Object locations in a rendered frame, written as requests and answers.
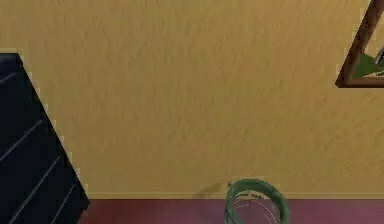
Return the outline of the brown framed wall picture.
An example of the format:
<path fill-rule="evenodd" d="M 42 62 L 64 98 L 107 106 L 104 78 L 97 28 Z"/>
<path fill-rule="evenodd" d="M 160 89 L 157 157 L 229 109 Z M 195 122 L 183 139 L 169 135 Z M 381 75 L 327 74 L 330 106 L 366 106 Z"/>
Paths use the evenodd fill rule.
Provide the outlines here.
<path fill-rule="evenodd" d="M 354 78 L 353 73 L 374 30 L 384 13 L 384 0 L 370 0 L 359 29 L 335 81 L 338 88 L 384 88 L 384 78 L 376 76 Z"/>

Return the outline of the black chest of drawers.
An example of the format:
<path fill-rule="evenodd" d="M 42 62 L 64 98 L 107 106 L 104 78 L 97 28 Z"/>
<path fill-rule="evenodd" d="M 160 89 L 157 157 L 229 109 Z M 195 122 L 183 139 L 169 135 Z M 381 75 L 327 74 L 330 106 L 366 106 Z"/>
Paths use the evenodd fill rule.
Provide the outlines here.
<path fill-rule="evenodd" d="M 89 200 L 17 53 L 0 53 L 0 224 L 78 224 Z"/>

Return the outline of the green round bin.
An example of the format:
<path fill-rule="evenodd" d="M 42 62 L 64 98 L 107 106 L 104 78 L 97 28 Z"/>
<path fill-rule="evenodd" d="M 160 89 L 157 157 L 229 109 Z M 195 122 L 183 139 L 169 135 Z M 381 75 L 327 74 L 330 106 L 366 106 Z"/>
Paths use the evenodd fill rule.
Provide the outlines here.
<path fill-rule="evenodd" d="M 258 198 L 255 192 L 265 195 L 277 207 L 277 224 L 290 224 L 290 209 L 283 194 L 273 185 L 259 179 L 240 179 L 228 183 L 224 209 L 224 224 L 245 224 L 239 217 L 233 204 L 240 196 Z"/>

